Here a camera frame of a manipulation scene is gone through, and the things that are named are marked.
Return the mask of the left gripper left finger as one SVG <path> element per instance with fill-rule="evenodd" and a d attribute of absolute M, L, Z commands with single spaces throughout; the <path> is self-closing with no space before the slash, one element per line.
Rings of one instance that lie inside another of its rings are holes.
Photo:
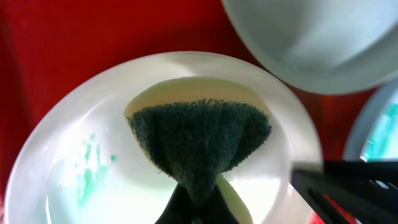
<path fill-rule="evenodd" d="M 216 186 L 206 203 L 194 208 L 185 188 L 176 186 L 155 224 L 239 224 Z"/>

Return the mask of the mint green plate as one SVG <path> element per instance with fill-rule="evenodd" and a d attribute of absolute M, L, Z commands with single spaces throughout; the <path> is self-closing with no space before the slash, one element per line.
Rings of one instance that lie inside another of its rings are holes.
<path fill-rule="evenodd" d="M 397 0 L 224 0 L 258 62 L 301 90 L 337 95 L 397 76 Z"/>

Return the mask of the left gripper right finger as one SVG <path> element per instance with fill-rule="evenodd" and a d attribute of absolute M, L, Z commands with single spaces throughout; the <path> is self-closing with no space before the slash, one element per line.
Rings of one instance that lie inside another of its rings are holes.
<path fill-rule="evenodd" d="M 348 223 L 336 206 L 361 223 L 397 223 L 396 161 L 303 164 L 291 184 L 325 223 Z"/>

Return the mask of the white plate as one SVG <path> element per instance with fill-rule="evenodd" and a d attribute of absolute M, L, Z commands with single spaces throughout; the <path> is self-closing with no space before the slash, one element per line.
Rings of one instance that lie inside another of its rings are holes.
<path fill-rule="evenodd" d="M 271 74 L 208 52 L 169 52 L 117 65 L 68 94 L 36 126 L 7 183 L 6 223 L 154 223 L 175 181 L 138 146 L 123 112 L 139 93 L 180 77 L 231 80 L 257 92 L 272 133 L 220 179 L 241 223 L 309 223 L 312 209 L 290 184 L 300 162 L 319 163 L 320 141 L 299 99 Z"/>

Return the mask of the green yellow sponge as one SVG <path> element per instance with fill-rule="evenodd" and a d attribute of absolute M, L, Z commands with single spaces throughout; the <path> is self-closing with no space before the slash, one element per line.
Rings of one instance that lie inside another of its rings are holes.
<path fill-rule="evenodd" d="M 146 158 L 186 189 L 194 208 L 206 203 L 220 174 L 267 141 L 269 115 L 254 90 L 209 77 L 160 82 L 124 110 Z"/>

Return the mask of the light blue plate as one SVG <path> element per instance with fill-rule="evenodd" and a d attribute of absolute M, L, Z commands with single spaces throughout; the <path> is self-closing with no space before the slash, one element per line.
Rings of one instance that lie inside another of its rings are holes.
<path fill-rule="evenodd" d="M 397 160 L 397 80 L 378 88 L 365 103 L 346 141 L 343 159 Z"/>

